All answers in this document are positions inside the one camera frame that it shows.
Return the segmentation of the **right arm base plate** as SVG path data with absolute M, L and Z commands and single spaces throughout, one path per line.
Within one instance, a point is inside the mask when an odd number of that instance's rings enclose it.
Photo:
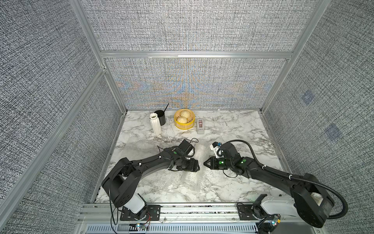
M 260 205 L 237 203 L 240 220 L 262 220 L 266 217 Z

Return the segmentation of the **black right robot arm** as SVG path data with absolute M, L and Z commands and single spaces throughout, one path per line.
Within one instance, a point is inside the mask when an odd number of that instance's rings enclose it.
M 253 216 L 258 220 L 272 215 L 298 215 L 307 224 L 321 228 L 326 220 L 333 217 L 334 200 L 327 187 L 312 174 L 292 175 L 261 164 L 255 155 L 242 157 L 233 141 L 224 144 L 214 142 L 210 148 L 215 155 L 204 162 L 210 170 L 231 170 L 238 176 L 259 180 L 292 197 L 292 203 L 286 202 L 283 208 L 271 205 L 270 211 L 266 207 L 266 195 L 260 195 L 252 204 Z

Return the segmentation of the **white ribbed wide vase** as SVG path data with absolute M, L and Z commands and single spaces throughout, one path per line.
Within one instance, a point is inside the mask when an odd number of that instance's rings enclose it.
M 201 196 L 212 192 L 213 175 L 208 171 L 188 172 L 186 184 L 189 188 Z

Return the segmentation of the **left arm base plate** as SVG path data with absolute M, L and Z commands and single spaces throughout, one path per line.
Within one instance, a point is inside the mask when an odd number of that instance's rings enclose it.
M 160 219 L 160 213 L 160 205 L 146 205 L 138 213 L 133 213 L 131 210 L 123 206 L 121 210 L 120 220 L 140 222 L 146 222 L 148 220 L 158 221 Z

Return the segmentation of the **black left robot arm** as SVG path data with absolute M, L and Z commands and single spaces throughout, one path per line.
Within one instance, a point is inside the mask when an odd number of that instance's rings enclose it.
M 140 180 L 164 169 L 172 172 L 199 171 L 199 162 L 193 158 L 195 154 L 193 142 L 197 143 L 198 139 L 184 139 L 177 146 L 159 148 L 158 154 L 142 160 L 120 159 L 101 183 L 101 187 L 110 199 L 110 204 L 116 208 L 125 207 L 136 219 L 143 219 L 148 212 L 148 205 L 135 192 Z

